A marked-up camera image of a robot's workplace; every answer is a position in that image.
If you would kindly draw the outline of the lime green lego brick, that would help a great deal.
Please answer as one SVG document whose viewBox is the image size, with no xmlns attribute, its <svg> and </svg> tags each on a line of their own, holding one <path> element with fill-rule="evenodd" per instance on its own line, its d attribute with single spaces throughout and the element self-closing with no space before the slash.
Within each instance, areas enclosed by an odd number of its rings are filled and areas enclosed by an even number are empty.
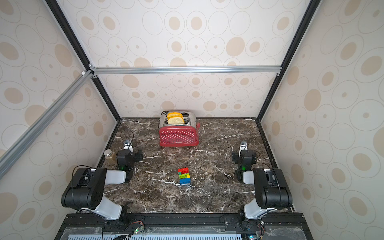
<svg viewBox="0 0 384 240">
<path fill-rule="evenodd" d="M 181 179 L 190 179 L 190 177 L 188 178 L 187 176 L 186 176 L 186 174 L 183 174 L 182 176 L 179 176 L 179 179 L 181 180 Z"/>
</svg>

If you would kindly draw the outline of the red lego brick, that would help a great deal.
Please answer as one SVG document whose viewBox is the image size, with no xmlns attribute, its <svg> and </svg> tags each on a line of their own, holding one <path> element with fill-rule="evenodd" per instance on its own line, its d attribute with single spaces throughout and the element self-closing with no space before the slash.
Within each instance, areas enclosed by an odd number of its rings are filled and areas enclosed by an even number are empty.
<svg viewBox="0 0 384 240">
<path fill-rule="evenodd" d="M 182 174 L 187 174 L 187 173 L 189 173 L 189 168 L 178 169 L 178 172 L 180 172 Z"/>
</svg>

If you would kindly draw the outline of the blue lego brick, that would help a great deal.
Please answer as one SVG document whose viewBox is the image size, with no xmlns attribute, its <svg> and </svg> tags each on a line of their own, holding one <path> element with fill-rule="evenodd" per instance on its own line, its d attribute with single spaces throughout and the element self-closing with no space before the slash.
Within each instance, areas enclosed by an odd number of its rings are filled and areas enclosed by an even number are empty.
<svg viewBox="0 0 384 240">
<path fill-rule="evenodd" d="M 190 184 L 190 183 L 191 183 L 191 179 L 190 178 L 180 179 L 180 185 L 187 185 L 187 184 Z"/>
</svg>

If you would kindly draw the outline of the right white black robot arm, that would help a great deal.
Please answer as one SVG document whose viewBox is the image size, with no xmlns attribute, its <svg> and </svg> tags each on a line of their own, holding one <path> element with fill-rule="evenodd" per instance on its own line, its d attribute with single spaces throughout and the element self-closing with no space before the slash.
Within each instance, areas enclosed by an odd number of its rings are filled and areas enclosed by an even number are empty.
<svg viewBox="0 0 384 240">
<path fill-rule="evenodd" d="M 260 220 L 270 212 L 292 207 L 293 197 L 281 169 L 252 169 L 257 163 L 257 153 L 247 149 L 232 152 L 232 161 L 237 164 L 237 179 L 254 186 L 255 191 L 252 201 L 239 211 L 242 220 Z"/>
</svg>

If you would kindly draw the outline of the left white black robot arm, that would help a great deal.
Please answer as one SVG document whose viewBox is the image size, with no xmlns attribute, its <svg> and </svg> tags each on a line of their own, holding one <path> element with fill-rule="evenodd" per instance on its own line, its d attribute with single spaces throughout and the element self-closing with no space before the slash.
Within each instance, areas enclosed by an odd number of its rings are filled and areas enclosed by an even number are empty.
<svg viewBox="0 0 384 240">
<path fill-rule="evenodd" d="M 122 149 L 117 154 L 115 170 L 80 165 L 73 169 L 61 204 L 73 210 L 87 210 L 108 221 L 122 218 L 124 208 L 104 196 L 106 185 L 127 184 L 135 173 L 135 163 L 143 160 L 143 151 Z"/>
</svg>

